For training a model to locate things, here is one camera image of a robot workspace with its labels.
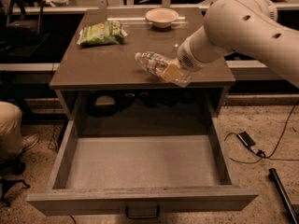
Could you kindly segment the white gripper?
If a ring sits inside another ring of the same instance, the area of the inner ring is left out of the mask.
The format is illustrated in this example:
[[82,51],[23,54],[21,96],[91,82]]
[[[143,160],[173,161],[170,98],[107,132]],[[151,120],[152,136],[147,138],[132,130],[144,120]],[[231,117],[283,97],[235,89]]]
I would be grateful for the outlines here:
[[[188,37],[178,48],[177,58],[179,64],[189,72],[197,72],[205,65],[198,61],[191,50],[191,38]],[[166,82],[172,82],[184,76],[177,63],[167,63],[164,66],[161,78]]]

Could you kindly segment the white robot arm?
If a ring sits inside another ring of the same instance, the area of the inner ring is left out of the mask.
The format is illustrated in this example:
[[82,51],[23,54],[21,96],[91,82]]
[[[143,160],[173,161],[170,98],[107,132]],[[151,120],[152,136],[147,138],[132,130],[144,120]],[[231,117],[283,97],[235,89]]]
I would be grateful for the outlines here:
[[203,25],[180,45],[162,78],[172,82],[236,52],[260,61],[299,87],[299,31],[277,23],[277,18],[269,0],[214,2]]

